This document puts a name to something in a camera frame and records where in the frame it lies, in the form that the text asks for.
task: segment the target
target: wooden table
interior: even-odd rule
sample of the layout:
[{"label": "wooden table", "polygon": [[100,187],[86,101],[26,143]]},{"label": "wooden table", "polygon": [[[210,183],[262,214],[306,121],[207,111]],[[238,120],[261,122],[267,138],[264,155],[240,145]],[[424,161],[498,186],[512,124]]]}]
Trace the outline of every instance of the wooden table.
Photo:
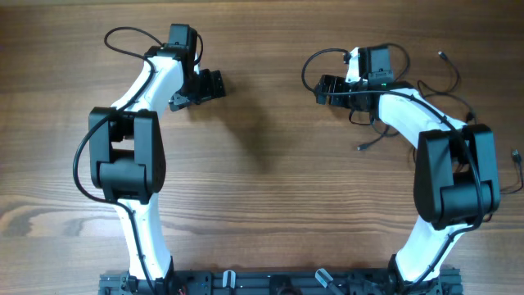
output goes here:
[{"label": "wooden table", "polygon": [[[199,2],[0,8],[0,293],[95,294],[98,275],[126,270],[116,213],[75,188],[71,163],[88,113],[129,88],[142,63],[102,38],[131,25],[167,39],[188,23],[205,43],[202,65],[221,70],[228,96],[167,113],[163,231],[178,270],[385,267],[417,218],[409,143],[351,125],[348,111],[315,104],[300,70],[323,48],[405,46],[408,81],[445,87],[444,50],[463,76],[458,94],[496,137],[501,186],[524,152],[524,19],[517,2]],[[111,39],[145,52],[134,33]],[[402,66],[394,55],[394,65]],[[343,75],[341,56],[309,68]],[[466,108],[431,100],[451,116]],[[88,155],[80,173],[89,181]],[[466,294],[524,288],[524,196],[505,197],[492,222],[445,261]]]}]

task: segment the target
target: table surface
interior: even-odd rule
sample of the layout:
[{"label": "table surface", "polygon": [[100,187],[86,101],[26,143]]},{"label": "table surface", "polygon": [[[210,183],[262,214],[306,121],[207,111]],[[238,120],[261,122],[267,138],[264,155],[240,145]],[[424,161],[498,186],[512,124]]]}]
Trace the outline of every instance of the table surface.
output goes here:
[{"label": "table surface", "polygon": [[[129,89],[139,60],[106,48],[122,25],[166,40],[187,23],[205,43],[202,66],[221,70],[228,96],[167,113],[162,229],[177,270],[385,267],[417,212],[407,140],[352,125],[348,111],[315,104],[300,70],[324,48],[402,44],[407,78],[444,88],[444,50],[457,92],[495,133],[501,186],[524,151],[524,18],[518,2],[198,2],[0,8],[0,293],[94,294],[98,276],[126,270],[115,211],[75,188],[71,163],[88,113]],[[145,52],[134,33],[116,46]],[[403,65],[394,53],[394,66]],[[308,81],[343,75],[338,54],[312,63]],[[431,100],[447,114],[467,109]],[[364,120],[366,116],[357,116]],[[88,153],[80,174],[90,191]],[[504,197],[493,220],[462,237],[445,261],[466,294],[522,293],[524,196]]]}]

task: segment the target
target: wood grain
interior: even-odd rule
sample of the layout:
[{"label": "wood grain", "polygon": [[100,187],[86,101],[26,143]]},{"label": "wood grain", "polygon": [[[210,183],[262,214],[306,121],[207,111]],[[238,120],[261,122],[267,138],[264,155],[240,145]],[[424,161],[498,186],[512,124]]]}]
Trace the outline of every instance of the wood grain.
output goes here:
[{"label": "wood grain", "polygon": [[[300,82],[323,48],[403,44],[408,80],[449,83],[444,50],[463,76],[459,94],[496,137],[502,186],[510,148],[524,150],[524,19],[519,2],[212,2],[0,8],[0,294],[94,294],[98,275],[129,259],[113,209],[82,197],[71,163],[95,106],[108,106],[142,65],[104,47],[116,26],[165,39],[169,24],[202,35],[202,65],[221,70],[228,96],[166,113],[168,175],[160,199],[175,268],[382,267],[416,220],[409,143],[375,139],[348,112],[316,105]],[[144,52],[150,40],[111,39]],[[397,67],[401,56],[394,56]],[[342,75],[341,57],[308,73]],[[466,109],[432,100],[463,118]],[[87,155],[81,176],[88,178]],[[524,199],[505,197],[492,222],[461,238],[445,264],[466,294],[524,288]]]}]

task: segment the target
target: wooden tabletop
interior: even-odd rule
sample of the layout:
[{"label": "wooden tabletop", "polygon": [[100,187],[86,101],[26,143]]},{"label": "wooden tabletop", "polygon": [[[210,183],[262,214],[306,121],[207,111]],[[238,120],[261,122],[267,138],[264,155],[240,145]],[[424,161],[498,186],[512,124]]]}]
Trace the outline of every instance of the wooden tabletop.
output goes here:
[{"label": "wooden tabletop", "polygon": [[[443,50],[460,69],[458,95],[495,133],[501,186],[515,184],[511,148],[524,152],[524,18],[518,2],[198,2],[0,8],[0,294],[96,294],[98,276],[127,270],[115,211],[72,181],[88,113],[120,98],[142,63],[106,48],[116,27],[162,40],[190,24],[202,66],[221,70],[228,96],[160,123],[168,162],[160,195],[163,232],[177,270],[315,270],[386,267],[417,212],[407,140],[352,125],[348,111],[315,103],[300,70],[324,48],[403,45],[407,78],[443,88]],[[152,42],[116,34],[115,46]],[[394,54],[394,66],[403,65]],[[314,61],[343,75],[341,55]],[[463,120],[467,109],[431,99]],[[357,116],[366,119],[366,115]],[[89,181],[88,153],[80,174]],[[462,237],[445,261],[466,294],[524,289],[524,195],[503,198],[493,220]]]}]

